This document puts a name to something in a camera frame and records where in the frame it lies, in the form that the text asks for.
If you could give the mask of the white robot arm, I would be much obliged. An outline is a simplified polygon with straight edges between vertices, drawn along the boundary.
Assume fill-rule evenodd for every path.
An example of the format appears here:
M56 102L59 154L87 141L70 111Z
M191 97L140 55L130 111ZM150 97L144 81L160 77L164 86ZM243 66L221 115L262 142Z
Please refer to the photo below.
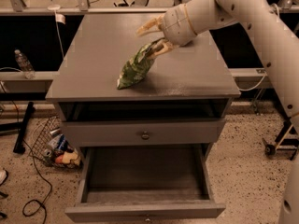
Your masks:
M299 132L299 39L266 0L190 0L147 21L137 34L156 27L168 41L164 49L170 50L233 21L245 29L292 127Z

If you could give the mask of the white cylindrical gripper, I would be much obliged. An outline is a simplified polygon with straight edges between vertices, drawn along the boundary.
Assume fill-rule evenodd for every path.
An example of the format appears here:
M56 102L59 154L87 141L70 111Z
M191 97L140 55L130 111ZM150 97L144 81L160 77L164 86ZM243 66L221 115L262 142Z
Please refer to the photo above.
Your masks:
M150 43L146 52L148 59L156 59L178 46L185 46L197 36L192 28L185 4L172 7L164 15L150 19L136 30L136 35L141 37L161 31L165 38Z

